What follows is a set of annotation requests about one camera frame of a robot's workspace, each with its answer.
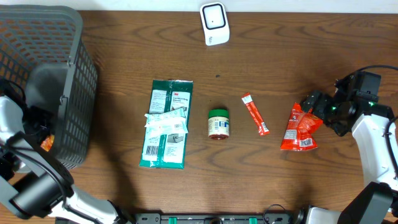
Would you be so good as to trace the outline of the green 3M gloves package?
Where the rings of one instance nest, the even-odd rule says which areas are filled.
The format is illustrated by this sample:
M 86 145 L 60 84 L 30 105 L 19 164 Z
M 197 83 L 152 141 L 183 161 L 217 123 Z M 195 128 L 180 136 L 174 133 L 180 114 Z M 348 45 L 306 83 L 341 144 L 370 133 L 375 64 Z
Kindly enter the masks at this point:
M 184 108 L 187 128 L 192 101 L 193 82 L 186 80 L 154 80 L 148 114 L 164 113 Z M 141 167 L 183 169 L 187 134 L 168 134 L 148 138 L 145 134 Z

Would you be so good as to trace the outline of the green lid jar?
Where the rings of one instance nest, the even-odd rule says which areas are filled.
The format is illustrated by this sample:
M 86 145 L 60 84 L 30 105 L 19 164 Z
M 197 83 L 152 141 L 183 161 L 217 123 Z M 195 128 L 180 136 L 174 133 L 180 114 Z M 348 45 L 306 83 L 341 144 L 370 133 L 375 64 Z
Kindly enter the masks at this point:
M 213 140 L 224 140 L 229 138 L 228 110 L 214 109 L 209 111 L 208 137 Z

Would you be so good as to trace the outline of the pale green wipes pack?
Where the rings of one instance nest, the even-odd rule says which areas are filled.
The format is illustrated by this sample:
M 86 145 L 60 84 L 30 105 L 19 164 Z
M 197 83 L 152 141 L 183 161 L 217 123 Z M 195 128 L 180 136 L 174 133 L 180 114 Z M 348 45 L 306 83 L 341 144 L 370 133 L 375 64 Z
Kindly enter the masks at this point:
M 146 136 L 155 138 L 168 134 L 187 134 L 187 117 L 184 108 L 158 113 L 145 114 L 146 120 Z

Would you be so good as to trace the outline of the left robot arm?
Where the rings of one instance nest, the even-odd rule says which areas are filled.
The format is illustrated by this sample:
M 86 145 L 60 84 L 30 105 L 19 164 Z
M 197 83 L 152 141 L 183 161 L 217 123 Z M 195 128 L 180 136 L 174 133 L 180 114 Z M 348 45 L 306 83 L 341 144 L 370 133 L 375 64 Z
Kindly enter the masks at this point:
M 15 216 L 56 223 L 134 223 L 109 200 L 77 188 L 69 171 L 24 132 L 34 114 L 15 82 L 1 79 L 1 204 Z

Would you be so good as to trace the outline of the red snack bag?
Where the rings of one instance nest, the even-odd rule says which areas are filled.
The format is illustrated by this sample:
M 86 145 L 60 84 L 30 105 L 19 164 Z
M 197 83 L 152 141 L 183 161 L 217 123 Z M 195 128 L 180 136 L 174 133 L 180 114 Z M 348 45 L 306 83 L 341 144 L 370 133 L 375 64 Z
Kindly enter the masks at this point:
M 318 144 L 312 134 L 323 124 L 320 118 L 306 113 L 299 103 L 294 103 L 280 146 L 282 151 L 309 151 Z

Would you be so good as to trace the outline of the orange snack packet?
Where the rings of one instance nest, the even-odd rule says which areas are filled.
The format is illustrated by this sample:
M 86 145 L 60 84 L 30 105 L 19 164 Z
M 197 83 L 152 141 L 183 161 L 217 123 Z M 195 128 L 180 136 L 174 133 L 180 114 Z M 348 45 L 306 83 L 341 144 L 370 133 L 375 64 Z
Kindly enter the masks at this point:
M 55 140 L 55 136 L 53 134 L 47 136 L 41 143 L 41 148 L 47 152 L 49 152 L 53 146 Z

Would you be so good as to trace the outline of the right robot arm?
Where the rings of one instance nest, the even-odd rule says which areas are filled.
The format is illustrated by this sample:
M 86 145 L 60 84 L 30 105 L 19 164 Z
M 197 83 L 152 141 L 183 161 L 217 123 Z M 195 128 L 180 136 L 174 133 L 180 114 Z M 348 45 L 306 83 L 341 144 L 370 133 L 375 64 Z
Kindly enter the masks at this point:
M 337 80 L 333 96 L 313 91 L 301 102 L 338 136 L 353 135 L 364 178 L 364 189 L 342 212 L 312 207 L 305 223 L 382 223 L 387 212 L 397 215 L 397 116 L 378 102 L 381 76 L 369 70 Z

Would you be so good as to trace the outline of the red instant coffee stick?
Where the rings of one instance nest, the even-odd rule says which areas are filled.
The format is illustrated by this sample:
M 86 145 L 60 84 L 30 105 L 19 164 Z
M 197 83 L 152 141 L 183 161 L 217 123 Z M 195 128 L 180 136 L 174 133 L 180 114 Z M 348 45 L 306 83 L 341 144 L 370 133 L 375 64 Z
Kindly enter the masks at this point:
M 252 96 L 249 92 L 245 93 L 242 96 L 242 101 L 245 104 L 246 108 L 248 109 L 252 119 L 254 120 L 257 130 L 260 136 L 265 136 L 270 133 L 269 129 L 267 128 L 260 112 L 258 111 L 257 106 L 252 100 Z

